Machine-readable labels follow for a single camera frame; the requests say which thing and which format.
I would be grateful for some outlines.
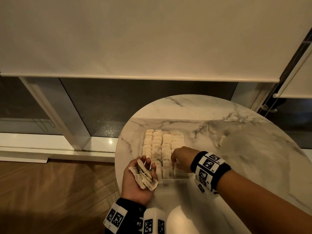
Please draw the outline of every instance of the herringbone floor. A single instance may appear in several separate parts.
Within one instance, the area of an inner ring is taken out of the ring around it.
[[[119,198],[114,164],[0,162],[0,233],[103,233]]]

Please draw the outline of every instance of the white marble surface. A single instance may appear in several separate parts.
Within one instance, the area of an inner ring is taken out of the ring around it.
[[[140,145],[147,129],[182,129],[187,146],[218,154],[220,150],[209,138],[209,120],[251,122],[252,126],[264,128],[276,143],[287,144],[290,147],[287,157],[289,166],[282,171],[282,174],[286,174],[283,182],[287,182],[285,199],[312,214],[312,165],[290,137],[261,115],[243,106],[204,95],[162,98],[132,116],[121,132],[115,151],[116,177],[120,189],[123,171],[130,160],[140,155]],[[202,194],[192,178],[185,184],[159,185],[150,206],[165,211],[168,234],[249,233],[220,196]]]

